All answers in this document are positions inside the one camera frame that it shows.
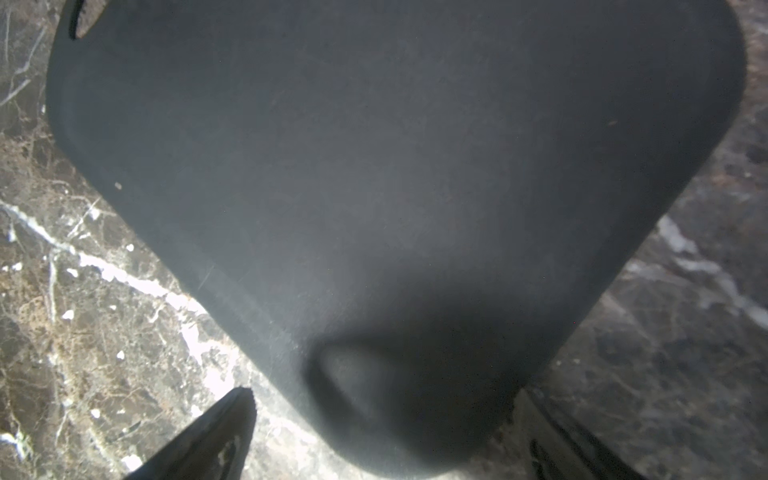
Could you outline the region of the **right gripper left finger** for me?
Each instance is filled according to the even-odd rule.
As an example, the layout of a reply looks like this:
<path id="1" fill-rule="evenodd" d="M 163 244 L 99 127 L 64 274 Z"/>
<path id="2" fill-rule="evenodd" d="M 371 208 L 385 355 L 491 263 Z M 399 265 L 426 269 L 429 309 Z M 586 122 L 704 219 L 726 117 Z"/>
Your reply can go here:
<path id="1" fill-rule="evenodd" d="M 252 390 L 236 387 L 127 478 L 239 480 L 256 419 Z"/>

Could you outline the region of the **black cutting board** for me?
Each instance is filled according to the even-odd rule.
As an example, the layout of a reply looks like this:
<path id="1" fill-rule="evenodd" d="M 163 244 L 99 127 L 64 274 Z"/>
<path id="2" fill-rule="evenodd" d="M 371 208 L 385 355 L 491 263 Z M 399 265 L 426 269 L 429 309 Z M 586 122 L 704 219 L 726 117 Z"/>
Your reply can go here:
<path id="1" fill-rule="evenodd" d="M 725 1 L 112 1 L 55 142 L 340 456 L 469 458 L 728 130 Z"/>

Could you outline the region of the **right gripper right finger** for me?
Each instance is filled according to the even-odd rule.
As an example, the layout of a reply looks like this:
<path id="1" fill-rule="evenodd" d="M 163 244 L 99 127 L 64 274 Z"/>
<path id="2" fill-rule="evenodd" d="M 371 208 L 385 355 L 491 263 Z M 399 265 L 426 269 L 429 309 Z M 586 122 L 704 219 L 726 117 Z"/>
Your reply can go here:
<path id="1" fill-rule="evenodd" d="M 537 391 L 522 389 L 513 410 L 529 479 L 644 480 L 603 442 Z"/>

